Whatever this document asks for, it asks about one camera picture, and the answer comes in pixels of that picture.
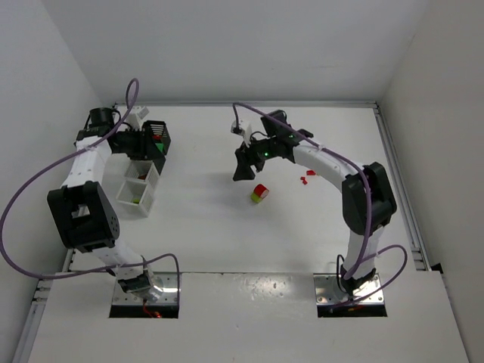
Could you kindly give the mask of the red round flower lego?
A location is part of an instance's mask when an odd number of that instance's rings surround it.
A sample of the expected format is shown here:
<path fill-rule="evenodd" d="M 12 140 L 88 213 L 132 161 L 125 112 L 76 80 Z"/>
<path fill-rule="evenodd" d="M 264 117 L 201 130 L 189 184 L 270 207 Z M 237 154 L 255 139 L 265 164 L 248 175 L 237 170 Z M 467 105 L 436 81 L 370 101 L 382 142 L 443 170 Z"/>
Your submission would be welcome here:
<path fill-rule="evenodd" d="M 250 199 L 254 203 L 261 203 L 269 194 L 269 189 L 263 184 L 258 184 L 250 195 Z"/>

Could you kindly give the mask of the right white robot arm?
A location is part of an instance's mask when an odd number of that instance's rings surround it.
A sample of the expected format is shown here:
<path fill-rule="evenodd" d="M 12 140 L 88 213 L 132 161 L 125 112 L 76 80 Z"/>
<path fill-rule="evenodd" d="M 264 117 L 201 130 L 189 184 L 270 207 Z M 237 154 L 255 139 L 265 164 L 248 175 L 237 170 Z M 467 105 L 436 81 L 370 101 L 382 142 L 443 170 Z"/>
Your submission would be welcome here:
<path fill-rule="evenodd" d="M 316 172 L 332 184 L 342 197 L 343 220 L 349 243 L 338 275 L 340 286 L 352 295 L 376 273 L 374 255 L 385 226 L 397 204 L 385 168 L 377 162 L 361 164 L 326 148 L 305 130 L 295 130 L 283 110 L 261 113 L 264 138 L 254 137 L 249 122 L 235 118 L 231 133 L 242 137 L 234 152 L 237 167 L 234 181 L 253 180 L 265 162 L 280 157 Z"/>

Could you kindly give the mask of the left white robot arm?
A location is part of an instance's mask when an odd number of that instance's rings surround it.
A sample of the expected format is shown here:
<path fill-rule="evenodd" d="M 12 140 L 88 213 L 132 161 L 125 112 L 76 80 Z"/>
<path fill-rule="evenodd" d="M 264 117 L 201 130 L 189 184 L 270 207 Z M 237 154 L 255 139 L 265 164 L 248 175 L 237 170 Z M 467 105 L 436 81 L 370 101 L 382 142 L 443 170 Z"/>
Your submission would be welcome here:
<path fill-rule="evenodd" d="M 76 136 L 70 173 L 60 188 L 48 192 L 47 201 L 65 247 L 96 256 L 125 293 L 148 299 L 155 285 L 153 275 L 145 258 L 119 241 L 119 220 L 101 183 L 112 154 L 152 161 L 163 152 L 150 123 L 119 132 L 115 112 L 106 107 L 90 110 Z"/>

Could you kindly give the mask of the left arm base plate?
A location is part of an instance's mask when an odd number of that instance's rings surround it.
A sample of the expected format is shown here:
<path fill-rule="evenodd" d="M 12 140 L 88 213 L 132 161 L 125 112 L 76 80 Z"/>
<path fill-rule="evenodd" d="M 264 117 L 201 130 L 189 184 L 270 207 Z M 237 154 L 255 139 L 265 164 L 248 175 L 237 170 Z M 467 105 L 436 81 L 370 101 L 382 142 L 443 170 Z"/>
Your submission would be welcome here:
<path fill-rule="evenodd" d="M 118 280 L 113 290 L 115 306 L 175 306 L 178 304 L 176 273 L 154 272 L 148 276 Z"/>

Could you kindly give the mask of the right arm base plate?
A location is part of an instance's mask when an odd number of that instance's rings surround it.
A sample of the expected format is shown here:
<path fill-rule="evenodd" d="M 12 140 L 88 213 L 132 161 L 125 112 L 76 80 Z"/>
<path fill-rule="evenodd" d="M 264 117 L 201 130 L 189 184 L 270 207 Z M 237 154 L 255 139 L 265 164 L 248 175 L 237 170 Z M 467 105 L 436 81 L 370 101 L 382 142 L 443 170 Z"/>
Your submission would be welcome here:
<path fill-rule="evenodd" d="M 350 296 L 344 293 L 337 284 L 335 274 L 315 274 L 313 275 L 315 285 L 315 298 L 317 306 L 331 306 L 347 301 Z M 353 299 L 368 296 L 357 302 L 358 305 L 376 306 L 385 303 L 383 291 L 380 289 L 380 276 L 376 274 L 372 280 L 363 283 L 358 289 L 353 291 Z"/>

